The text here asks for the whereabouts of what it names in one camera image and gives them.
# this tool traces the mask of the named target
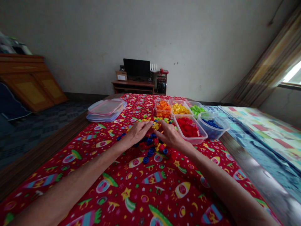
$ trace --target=hand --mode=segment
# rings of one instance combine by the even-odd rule
[[[154,133],[167,146],[174,148],[178,151],[182,151],[182,148],[188,145],[188,142],[183,139],[183,137],[178,133],[178,131],[176,131],[174,125],[167,124],[163,120],[159,120],[157,123],[161,124],[161,128],[164,130],[164,133],[161,134],[157,130],[155,130]]]
[[[147,131],[152,127],[152,121],[136,122],[130,131],[121,140],[129,142],[130,147],[141,141]]]

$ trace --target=cardboard box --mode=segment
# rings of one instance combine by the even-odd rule
[[[126,80],[128,80],[128,78],[126,76],[126,72],[122,72],[122,71],[116,71],[116,78],[119,81],[126,81]]]

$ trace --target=tiled floor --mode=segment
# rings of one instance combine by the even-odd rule
[[[12,121],[14,132],[0,137],[0,170],[82,114],[90,105],[66,102],[46,109],[40,115],[31,114]]]

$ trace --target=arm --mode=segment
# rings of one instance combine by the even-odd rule
[[[162,123],[164,134],[155,134],[166,145],[187,156],[202,172],[212,189],[231,212],[237,225],[277,225],[273,218],[229,174],[183,140],[173,125]]]
[[[151,126],[152,122],[135,123],[128,134],[119,142],[63,178],[23,212],[18,214],[10,225],[58,225],[99,176],[120,154],[139,142]]]

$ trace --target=red tablecloth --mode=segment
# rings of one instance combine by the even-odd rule
[[[143,115],[154,116],[158,96],[125,94],[127,108],[111,123],[91,123],[65,148],[32,174],[1,205],[5,225],[62,177],[106,151]],[[185,100],[162,96],[164,99]],[[212,159],[246,189],[275,219],[263,198],[218,140],[195,148]],[[157,154],[148,164],[147,150],[130,148],[93,184],[72,208],[62,226],[115,225],[231,225],[225,206],[190,161],[180,154],[173,160]]]

